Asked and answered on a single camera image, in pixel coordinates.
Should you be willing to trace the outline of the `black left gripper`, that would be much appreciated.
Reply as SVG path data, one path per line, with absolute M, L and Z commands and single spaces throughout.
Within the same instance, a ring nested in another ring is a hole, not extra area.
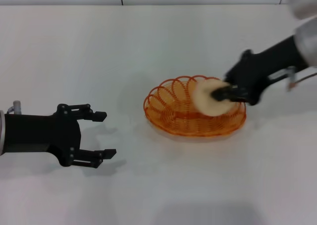
M 56 112 L 48 116 L 6 113 L 4 152 L 47 152 L 63 167 L 97 169 L 104 160 L 113 158 L 116 149 L 79 150 L 81 133 L 77 120 L 103 122 L 106 117 L 106 112 L 94 112 L 90 104 L 60 104 Z

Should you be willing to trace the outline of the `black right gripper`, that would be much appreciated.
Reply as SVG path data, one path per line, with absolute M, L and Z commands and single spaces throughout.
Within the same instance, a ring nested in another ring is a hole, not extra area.
M 230 85 L 212 91 L 210 96 L 219 102 L 229 100 L 254 106 L 267 87 L 287 76 L 285 74 L 271 80 L 270 75 L 289 67 L 294 67 L 297 73 L 308 66 L 296 47 L 294 36 L 290 36 L 258 54 L 251 50 L 244 51 L 240 60 L 225 75 L 224 81 Z

